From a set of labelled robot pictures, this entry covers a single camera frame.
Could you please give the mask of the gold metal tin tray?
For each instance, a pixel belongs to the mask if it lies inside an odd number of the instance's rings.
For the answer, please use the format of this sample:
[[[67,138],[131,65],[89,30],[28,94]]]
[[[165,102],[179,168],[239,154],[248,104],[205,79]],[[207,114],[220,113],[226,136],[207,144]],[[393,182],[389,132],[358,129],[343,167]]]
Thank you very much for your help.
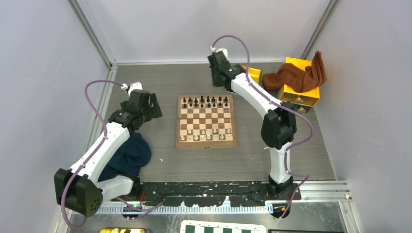
[[[250,79],[253,79],[257,84],[259,85],[261,84],[261,78],[262,78],[261,69],[249,67],[248,75],[250,76]]]

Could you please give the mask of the wooden chess board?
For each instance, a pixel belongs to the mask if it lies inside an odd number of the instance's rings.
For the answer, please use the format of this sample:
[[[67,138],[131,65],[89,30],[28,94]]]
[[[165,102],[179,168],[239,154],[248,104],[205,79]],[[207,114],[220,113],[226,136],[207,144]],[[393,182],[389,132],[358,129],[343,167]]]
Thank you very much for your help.
[[[212,140],[201,141],[201,130],[211,129]],[[225,129],[225,139],[221,140],[219,129]],[[231,129],[232,138],[227,139]],[[193,131],[199,130],[199,140],[193,141]],[[232,95],[181,95],[177,99],[176,146],[178,148],[222,148],[238,144],[235,111]]]

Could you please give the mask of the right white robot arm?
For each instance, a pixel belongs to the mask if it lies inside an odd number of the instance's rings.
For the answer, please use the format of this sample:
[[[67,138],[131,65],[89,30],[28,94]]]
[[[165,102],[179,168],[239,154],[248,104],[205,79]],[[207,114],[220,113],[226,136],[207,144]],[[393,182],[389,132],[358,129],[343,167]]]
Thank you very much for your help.
[[[293,183],[287,169],[290,160],[286,156],[297,131],[296,118],[291,113],[292,104],[283,103],[268,94],[239,64],[231,65],[226,49],[213,48],[208,61],[213,86],[223,86],[227,91],[243,97],[262,117],[260,135],[270,149],[271,159],[269,190],[273,198],[284,198]]]

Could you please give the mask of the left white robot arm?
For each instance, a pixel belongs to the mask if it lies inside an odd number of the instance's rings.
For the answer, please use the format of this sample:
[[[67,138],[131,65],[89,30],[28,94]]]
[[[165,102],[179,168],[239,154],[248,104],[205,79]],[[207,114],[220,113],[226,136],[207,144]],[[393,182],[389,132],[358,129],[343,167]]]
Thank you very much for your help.
[[[99,181],[110,159],[132,133],[143,123],[162,117],[155,93],[132,90],[129,99],[120,104],[108,119],[103,133],[89,150],[69,169],[58,169],[54,175],[57,204],[86,217],[93,216],[100,206],[117,197],[137,200],[142,193],[140,179],[129,172]]]

